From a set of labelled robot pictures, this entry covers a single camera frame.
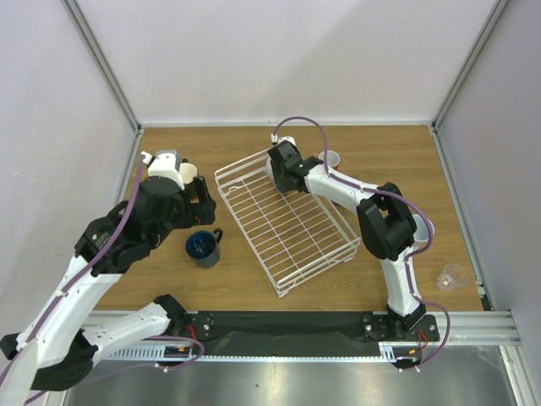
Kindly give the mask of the dark blue enamel mug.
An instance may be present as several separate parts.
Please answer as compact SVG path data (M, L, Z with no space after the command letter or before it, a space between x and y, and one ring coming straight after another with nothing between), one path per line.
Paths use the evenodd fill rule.
M220 260L219 243L223 231L216 228L214 231L198 231L191 234L185 242L185 251L196 266L211 268Z

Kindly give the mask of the black mug white interior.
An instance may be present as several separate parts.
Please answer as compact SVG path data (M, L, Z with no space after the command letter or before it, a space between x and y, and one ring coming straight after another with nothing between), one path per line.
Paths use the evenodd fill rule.
M185 188L188 184L191 184L194 177L198 175L197 167L190 162L182 162L178 169L178 176L182 182L182 188Z

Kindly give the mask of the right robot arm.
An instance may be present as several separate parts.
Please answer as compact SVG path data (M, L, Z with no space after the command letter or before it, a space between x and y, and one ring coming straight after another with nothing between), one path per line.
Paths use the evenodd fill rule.
M271 144L267 172L278 191L324 197L357 215L361 240L384 273L390 332L400 340L411 338L426 306L413 273L417 223L401 191L393 183L377 186L341 175L317 157L303 159L291 137L273 136Z

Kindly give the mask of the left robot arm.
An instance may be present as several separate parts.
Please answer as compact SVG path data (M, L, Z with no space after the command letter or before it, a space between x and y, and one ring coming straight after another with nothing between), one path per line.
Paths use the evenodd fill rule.
M215 210L204 177L194 177L187 189L181 189L169 178L149 176L129 200L90 222L57 292L36 321L1 340L1 350L11 361L19 359L27 343L38 343L37 364L22 375L30 380L30 389L67 390L121 348L148 337L180 337L188 316L170 294L95 330L85 330L82 324L107 290L171 231L211 225Z

